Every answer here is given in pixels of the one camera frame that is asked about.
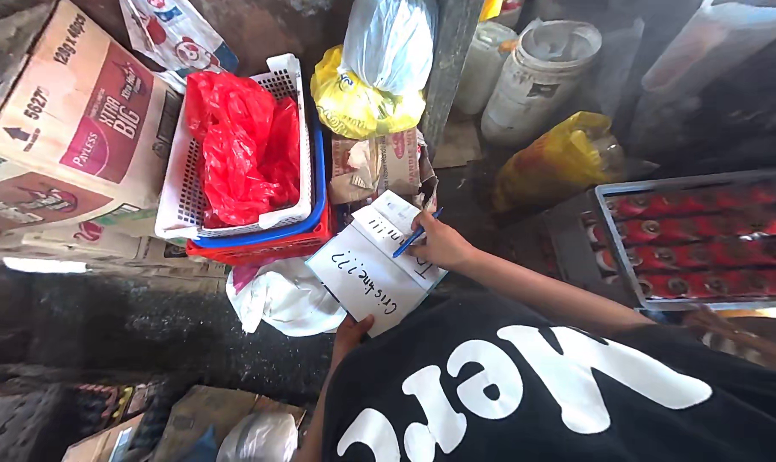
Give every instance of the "notebook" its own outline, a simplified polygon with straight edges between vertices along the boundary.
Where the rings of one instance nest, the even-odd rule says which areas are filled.
[[[353,212],[353,222],[307,265],[356,320],[375,317],[374,337],[396,326],[447,273],[407,251],[391,258],[412,234],[419,209],[391,191]]]

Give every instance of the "black t-shirt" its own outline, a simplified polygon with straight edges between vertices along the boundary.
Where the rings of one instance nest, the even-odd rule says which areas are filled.
[[[679,328],[605,341],[489,293],[339,365],[323,460],[776,460],[776,372]]]

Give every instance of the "payless xtra big box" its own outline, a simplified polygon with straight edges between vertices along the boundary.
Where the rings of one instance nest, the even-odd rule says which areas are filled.
[[[18,68],[0,90],[0,228],[156,208],[179,96],[68,0]]]

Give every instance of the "blue pen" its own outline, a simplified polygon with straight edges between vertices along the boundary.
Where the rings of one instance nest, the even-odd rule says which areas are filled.
[[[440,207],[440,209],[439,209],[439,210],[437,210],[436,212],[434,212],[432,216],[433,216],[434,218],[439,218],[439,215],[440,215],[441,213],[442,213],[442,207]],[[413,243],[414,241],[416,241],[416,240],[417,240],[417,237],[420,237],[420,236],[422,236],[424,232],[425,232],[425,229],[423,229],[423,226],[421,226],[421,225],[420,225],[420,226],[419,226],[419,228],[417,228],[417,230],[416,230],[416,231],[414,231],[414,233],[413,233],[413,234],[411,234],[411,237],[409,237],[409,238],[408,238],[408,240],[407,240],[407,241],[405,241],[405,243],[403,243],[403,244],[400,246],[400,248],[396,249],[396,252],[394,252],[394,258],[396,258],[396,257],[399,257],[400,255],[402,255],[402,252],[405,252],[405,249],[406,249],[406,248],[408,248],[408,246],[409,246],[409,245],[411,245],[411,243]]]

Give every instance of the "white plastic jar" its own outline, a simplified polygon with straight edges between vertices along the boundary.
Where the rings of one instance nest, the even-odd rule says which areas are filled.
[[[519,147],[538,135],[564,103],[601,48],[596,27],[578,21],[536,20],[519,37],[485,107],[482,131],[496,145]]]
[[[454,105],[457,109],[467,115],[483,110],[502,72],[502,65],[510,55],[500,53],[499,45],[515,38],[516,32],[506,26],[490,21],[479,23],[456,89]]]

